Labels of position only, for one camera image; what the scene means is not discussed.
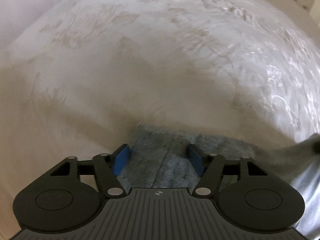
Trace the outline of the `grey-blue sweatpants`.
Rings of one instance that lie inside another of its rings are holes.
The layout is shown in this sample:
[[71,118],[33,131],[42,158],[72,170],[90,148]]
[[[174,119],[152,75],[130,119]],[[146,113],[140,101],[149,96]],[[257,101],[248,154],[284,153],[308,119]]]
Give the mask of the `grey-blue sweatpants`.
[[125,189],[193,189],[218,155],[253,159],[299,191],[319,185],[319,135],[294,146],[269,150],[220,135],[173,132],[141,124],[133,133],[131,157],[118,179]]

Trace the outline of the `white floral bedspread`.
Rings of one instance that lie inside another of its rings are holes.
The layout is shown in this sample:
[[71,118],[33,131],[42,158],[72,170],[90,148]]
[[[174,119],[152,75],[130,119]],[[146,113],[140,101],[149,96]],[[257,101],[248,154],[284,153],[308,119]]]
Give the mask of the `white floral bedspread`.
[[193,187],[182,147],[251,157],[319,239],[319,27],[291,0],[64,0],[1,49],[1,239],[67,156],[133,144],[125,187]]

